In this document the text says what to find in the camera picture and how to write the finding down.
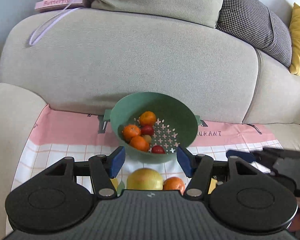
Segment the sofa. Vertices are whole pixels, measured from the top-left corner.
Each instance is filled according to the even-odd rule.
[[[35,46],[32,32],[55,15],[17,24],[0,61],[0,239],[4,202],[27,138],[46,104],[102,115],[142,91],[173,96],[202,120],[265,124],[300,150],[300,76],[215,28],[147,14],[84,8]]]

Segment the silver screw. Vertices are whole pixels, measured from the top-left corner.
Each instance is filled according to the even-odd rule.
[[[103,196],[103,197],[110,197],[114,194],[114,190],[111,188],[103,188],[101,190],[99,190],[99,195]]]
[[[197,189],[197,188],[191,188],[191,189],[188,189],[187,190],[187,194],[190,196],[190,197],[199,197],[201,196],[202,194],[202,191]]]

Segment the houndstooth pillow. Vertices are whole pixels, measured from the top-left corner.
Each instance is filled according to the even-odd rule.
[[[223,0],[217,29],[264,51],[286,67],[291,64],[290,32],[259,0]]]

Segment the green colander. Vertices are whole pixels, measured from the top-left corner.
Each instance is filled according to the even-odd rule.
[[[155,113],[157,117],[151,146],[162,146],[166,154],[139,151],[123,139],[123,127],[128,124],[140,126],[139,116],[146,111]],[[148,163],[162,163],[174,158],[179,144],[188,147],[194,141],[201,123],[200,117],[179,100],[153,92],[135,93],[122,98],[113,109],[105,111],[104,121],[110,121],[113,132],[128,155]]]

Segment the colander handle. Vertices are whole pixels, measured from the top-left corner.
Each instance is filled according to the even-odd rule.
[[[105,110],[105,114],[103,115],[103,121],[106,122],[106,121],[110,121],[110,116],[111,116],[111,111],[112,109],[106,109]]]
[[[196,118],[198,126],[199,126],[201,124],[200,116],[199,115],[195,115],[195,118]]]

